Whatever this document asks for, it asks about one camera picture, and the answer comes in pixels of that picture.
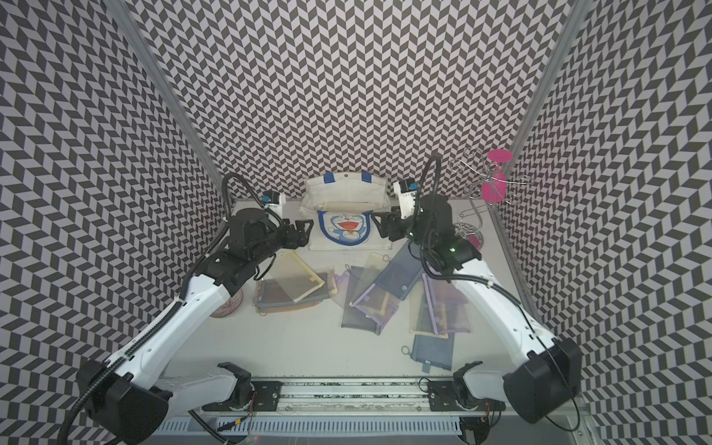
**cable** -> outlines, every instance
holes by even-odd
[[[227,218],[230,216],[230,200],[229,200],[229,193],[228,193],[228,184],[230,182],[230,179],[237,179],[240,181],[243,187],[247,190],[247,192],[252,196],[252,199],[255,200],[255,202],[262,208],[264,211],[269,213],[270,215],[274,216],[274,218],[277,220],[279,223],[279,226],[282,227],[282,218],[275,213],[274,210],[270,209],[269,207],[265,207],[265,203],[261,201],[257,197],[257,193],[255,192],[255,189],[252,187],[252,185],[245,180],[245,178],[242,177],[242,175],[235,173],[235,172],[230,172],[223,177],[223,182],[222,182],[222,194],[223,194],[223,208],[225,209],[225,215],[226,218],[225,220],[227,221]]]
[[[253,409],[255,407],[255,397],[256,396],[257,396],[257,391],[255,391],[254,394],[252,394],[252,402],[250,402],[250,412],[247,413],[247,417],[250,418],[250,423],[247,424],[247,436],[250,435],[250,429],[252,428],[252,419],[255,418],[255,416],[253,416],[252,414],[254,412]]]
[[[490,429],[492,429],[495,425],[499,423],[499,419],[502,418],[502,411],[499,411],[497,413],[497,420],[494,419],[494,411],[492,411],[492,421],[490,422]]]
[[[129,347],[126,350],[124,356],[117,358],[111,365],[109,365],[109,367],[107,367],[106,370],[102,372],[101,375],[92,382],[89,388],[87,388],[86,392],[79,396],[77,401],[74,402],[74,405],[67,412],[66,416],[64,417],[64,421],[62,422],[62,426],[59,429],[59,433],[57,434],[57,443],[59,445],[66,445],[67,438],[69,437],[69,431],[72,427],[72,423],[74,423],[74,420],[77,418],[82,408],[84,407],[86,402],[92,397],[97,388],[101,386],[104,381],[109,378],[109,376],[111,376],[119,366],[123,365],[123,363],[126,361],[126,357],[131,357],[131,355],[136,352],[139,347],[146,343],[149,338],[151,338],[160,328],[162,328],[167,323],[167,321],[170,320],[173,315],[175,315],[175,313],[181,308],[181,306],[182,304],[180,301],[175,301],[168,313],[166,313],[166,315],[158,323],[156,323],[153,328],[151,328],[148,332],[146,332],[145,335],[139,338],[133,346]]]
[[[413,255],[413,251],[410,250],[410,246],[411,246],[412,244],[413,244],[413,241],[408,240],[408,253],[410,253],[410,256],[412,256],[413,259],[416,259],[416,260],[420,261],[420,257],[417,257],[417,256]]]
[[[223,431],[227,431],[227,430],[229,430],[229,429],[233,429],[235,426],[238,426],[239,424],[241,424],[242,422],[244,422],[248,417],[250,417],[250,414],[252,414],[252,410],[253,410],[254,407],[255,407],[255,396],[256,396],[256,395],[257,395],[257,391],[255,391],[255,392],[252,393],[252,399],[250,399],[250,411],[249,411],[247,414],[245,414],[244,416],[240,417],[239,419],[237,419],[236,421],[234,421],[234,422],[232,422],[232,423],[228,423],[228,424],[225,424],[225,425],[223,425],[223,426],[220,426],[220,427],[219,427],[218,429],[216,429],[215,431],[221,433],[221,432],[223,432]]]
[[[240,442],[244,440],[240,440],[240,442],[233,442],[230,439],[226,439],[225,437],[221,436],[219,432],[215,431],[212,426],[208,425],[202,417],[200,417],[194,410],[188,411],[188,414],[191,415],[193,419],[195,419],[196,422],[205,430],[207,431],[211,436],[213,436],[215,439],[223,443],[224,445],[237,445]]]
[[[432,382],[432,380],[430,380],[428,377],[420,377],[420,380],[418,380],[418,389],[420,389],[421,391],[423,391],[423,388],[420,387],[420,382],[422,382],[423,380],[427,380],[428,382]]]
[[[426,163],[426,170],[423,171],[423,176],[421,177],[421,183],[423,183],[424,176],[427,173],[427,169],[430,167],[430,164],[433,159],[435,159],[435,179],[433,181],[433,187],[432,187],[432,191],[431,191],[431,195],[432,195],[431,208],[434,208],[435,196],[438,194],[438,190],[439,190],[438,188],[439,188],[439,182],[440,182],[440,167],[441,167],[439,155],[431,155],[430,156],[430,158],[428,159],[428,162]],[[415,212],[416,212],[416,215],[420,214],[418,194],[416,194]],[[474,283],[484,284],[488,288],[493,288],[494,290],[499,292],[501,295],[503,295],[505,298],[507,298],[512,304],[514,304],[514,306],[517,309],[519,309],[519,312],[521,312],[522,316],[524,317],[524,321],[527,322],[527,325],[529,326],[530,331],[532,332],[534,337],[536,337],[537,341],[541,344],[542,348],[544,348],[544,351],[546,351],[546,353],[549,355],[551,362],[554,364],[554,366],[556,367],[556,370],[559,372],[559,376],[561,377],[562,383],[564,384],[564,386],[566,387],[566,390],[568,391],[569,395],[571,396],[571,401],[574,404],[574,408],[576,408],[576,417],[577,417],[576,426],[573,429],[568,429],[568,428],[560,426],[559,424],[554,422],[552,419],[549,418],[549,416],[545,416],[545,417],[549,422],[551,422],[554,426],[556,426],[559,429],[562,429],[562,430],[568,431],[568,432],[576,431],[579,428],[579,426],[581,425],[581,413],[579,412],[578,404],[576,403],[574,393],[571,390],[571,388],[569,387],[568,382],[566,381],[564,372],[559,367],[559,364],[556,363],[556,360],[554,360],[554,356],[551,355],[549,348],[546,347],[546,345],[544,345],[544,342],[541,340],[541,338],[539,338],[539,336],[534,331],[534,327],[530,323],[529,317],[527,316],[526,312],[524,312],[524,309],[522,309],[520,303],[517,301],[517,299],[514,297],[514,295],[509,293],[505,288],[498,285],[497,283],[494,283],[493,281],[490,281],[490,280],[486,280],[485,278],[482,278],[482,277],[472,276],[472,275],[447,275],[447,276],[446,275],[436,275],[430,269],[430,267],[428,266],[427,260],[426,260],[426,255],[430,254],[431,257],[434,256],[432,254],[432,252],[430,252],[430,249],[428,246],[428,243],[430,241],[430,229],[431,229],[432,221],[433,221],[432,218],[430,218],[428,220],[428,225],[424,231],[423,241],[420,245],[420,261],[421,261],[421,264],[423,265],[424,272],[428,274],[428,277],[430,277],[434,280],[444,280],[444,281],[462,280],[462,281],[472,281]]]
[[[267,269],[262,273],[262,275],[257,276],[258,273],[260,273],[260,266],[257,266],[257,271],[255,272],[255,277],[253,278],[255,281],[260,281],[262,278],[264,278],[265,275],[267,275],[267,272],[272,268],[272,265],[274,264],[274,261],[277,259],[277,254],[275,253],[272,255],[272,261],[269,262],[269,266],[267,266]]]

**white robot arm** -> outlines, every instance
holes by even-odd
[[[212,402],[231,400],[243,406],[241,403],[248,401],[250,374],[231,363],[218,364],[202,375],[160,378],[185,340],[253,278],[258,264],[280,248],[297,248],[308,242],[310,221],[296,221],[294,227],[282,220],[279,208],[274,209],[283,204],[282,196],[266,192],[260,200],[236,174],[226,175],[224,194],[226,182],[233,178],[248,188],[261,209],[243,209],[230,215],[225,204],[229,247],[198,262],[189,272],[181,295],[129,344],[104,363],[89,360],[80,366],[77,382],[83,394],[60,429],[60,445],[66,444],[71,424],[82,408],[133,445],[175,414]],[[455,235],[447,198],[429,195],[419,200],[419,195],[413,196],[412,182],[394,189],[407,193],[400,200],[407,212],[414,214],[383,214],[381,235],[407,236],[420,245],[423,266],[431,278],[452,281],[487,318],[512,359],[513,369],[472,363],[456,372],[456,387],[459,379],[466,387],[461,392],[467,400],[461,404],[467,408],[468,400],[483,398],[509,402],[522,418],[534,423],[572,397],[580,380],[578,347],[570,340],[560,342],[508,296],[479,252]],[[227,196],[223,200],[229,203]]]

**doraemon face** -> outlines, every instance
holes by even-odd
[[[334,227],[345,231],[360,231],[363,227],[363,215],[337,215],[331,218]]]

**chevron patterned wall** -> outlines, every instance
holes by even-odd
[[[80,359],[174,294],[219,198],[98,1],[0,11],[0,443],[37,444],[78,396]]]
[[[611,444],[712,444],[711,40],[708,2],[596,1],[503,208]]]
[[[508,147],[567,0],[128,0],[221,173],[419,175],[432,150]],[[444,175],[444,191],[462,195]]]

